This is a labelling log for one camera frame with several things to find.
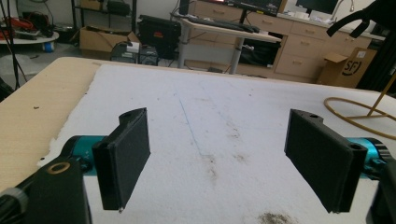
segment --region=storage shelf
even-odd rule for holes
[[[123,16],[123,15],[119,15],[119,14],[115,14],[115,13],[109,13],[106,10],[97,10],[97,9],[92,9],[92,8],[85,8],[85,7],[81,7],[81,6],[76,6],[76,2],[75,0],[71,0],[71,4],[72,4],[72,12],[73,12],[73,28],[74,29],[78,29],[77,27],[77,14],[76,14],[76,9],[79,10],[80,13],[80,18],[81,18],[81,27],[85,26],[85,19],[84,19],[84,12],[85,11],[91,11],[91,12],[97,12],[97,13],[102,13],[108,16],[108,27],[111,27],[111,16],[120,16],[120,17],[125,17],[125,18],[129,18],[131,20],[131,30],[135,33],[136,31],[136,1],[137,0],[133,0],[133,5],[132,5],[132,12],[131,15],[127,15],[127,16]]]

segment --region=box label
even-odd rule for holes
[[[366,56],[366,51],[359,51],[356,55],[357,58],[364,58]]]
[[[347,61],[342,74],[347,77],[352,76],[353,74],[355,74],[359,71],[360,67],[361,67],[361,62],[354,62],[351,60]]]

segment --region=white wall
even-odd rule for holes
[[[305,8],[297,7],[296,2],[297,2],[297,0],[288,0],[288,3],[286,4],[286,7],[285,7],[285,11],[289,10],[292,12],[295,12],[295,11],[305,12]],[[355,2],[355,10],[354,11],[359,11],[359,10],[362,10],[365,7],[369,6],[370,4],[372,4],[374,2],[374,0],[354,0],[354,2]],[[344,18],[345,16],[353,13],[353,12],[349,11],[350,6],[351,6],[351,0],[344,0],[341,3],[340,7],[338,8],[338,11],[336,12],[335,18],[340,20],[340,19]],[[321,12],[316,12],[316,11],[312,11],[311,16],[321,17],[323,20],[326,20],[326,19],[329,19],[332,17],[332,15],[321,13]],[[354,29],[360,23],[361,23],[361,21],[353,21],[352,23],[348,24],[346,27]],[[367,29],[367,31],[370,32],[374,26],[375,26],[375,23],[373,21],[371,21],[370,26]]]
[[[132,4],[132,0],[124,0],[126,3]],[[349,8],[351,0],[344,0],[341,6],[338,9],[336,17],[338,20],[344,18],[346,15],[349,15]],[[361,10],[368,5],[370,5],[374,0],[355,0],[355,11]],[[47,2],[49,9],[52,11],[54,16],[54,22],[62,22],[62,23],[73,23],[72,19],[72,8],[70,0],[48,0]],[[296,0],[289,0],[286,4],[285,10],[290,11],[305,11],[304,8],[300,8],[295,6]],[[45,14],[49,14],[48,10],[45,8],[44,4],[38,4],[30,2],[29,0],[18,1],[18,7],[20,14],[23,11],[40,11]],[[178,7],[177,0],[137,0],[137,17],[141,14],[149,15],[153,17],[169,19],[169,12],[171,12],[175,7]],[[332,15],[320,13],[320,12],[312,12],[313,16],[320,16],[323,19],[329,19]],[[113,16],[111,17],[112,27],[114,28],[129,28],[129,22],[125,20],[125,18]],[[107,16],[104,16],[100,13],[92,13],[87,12],[86,15],[86,24],[90,23],[100,23],[103,25],[107,25]],[[359,25],[359,21],[354,21],[348,25],[350,28],[355,28]],[[371,22],[371,25],[368,31],[371,31],[374,23]]]

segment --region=stain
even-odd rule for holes
[[[209,178],[212,182],[215,182],[218,179],[218,174],[215,169],[216,160],[213,155],[205,155],[202,156],[205,162],[208,165],[207,173],[209,174]]]
[[[260,224],[298,224],[289,215],[264,213],[258,217]]]
[[[237,161],[239,161],[239,162],[241,162],[241,163],[248,163],[247,157],[244,156],[244,155],[237,154],[237,155],[233,155],[233,157],[234,157]]]
[[[232,139],[238,139],[241,137],[241,134],[239,133],[239,130],[235,127],[235,125],[230,122],[227,121],[227,126],[231,128],[231,132],[229,134],[227,134],[228,137],[232,138]]]
[[[210,168],[208,170],[208,173],[209,173],[210,179],[212,181],[215,181],[218,178],[218,175],[216,174],[216,171],[215,171],[214,167]]]

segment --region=desk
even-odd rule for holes
[[[104,91],[103,84],[114,90]],[[78,125],[82,133],[107,132],[117,125],[120,112],[109,108],[119,105],[117,110],[123,111],[146,106],[151,156],[124,212],[103,211],[95,180],[86,178],[94,223],[260,223],[262,214],[274,212],[289,216],[290,223],[361,224],[376,182],[360,181],[351,213],[327,214],[284,155],[283,146],[289,110],[296,108],[322,116],[326,125],[343,136],[375,137],[395,156],[395,141],[349,125],[323,105],[329,96],[371,104],[378,94],[138,64],[58,59],[0,104],[0,190],[33,173],[49,145],[57,148],[70,134],[71,120],[87,121]],[[103,103],[115,96],[117,100]],[[78,111],[86,110],[87,102],[94,107],[81,116]],[[395,99],[386,97],[383,103],[382,109],[396,113]]]
[[[242,46],[245,38],[267,41],[267,42],[280,42],[281,39],[264,34],[251,34],[247,32],[229,30],[214,26],[202,25],[198,23],[190,22],[186,19],[181,20],[181,24],[184,27],[182,41],[179,45],[179,56],[178,56],[178,68],[184,66],[186,59],[207,61],[208,59],[215,58],[218,63],[229,63],[231,62],[230,74],[235,74],[236,67],[239,62],[241,55]],[[202,32],[214,33],[218,35],[230,35],[237,37],[235,49],[221,49],[209,46],[198,46],[189,44],[190,41],[190,30],[198,30]]]

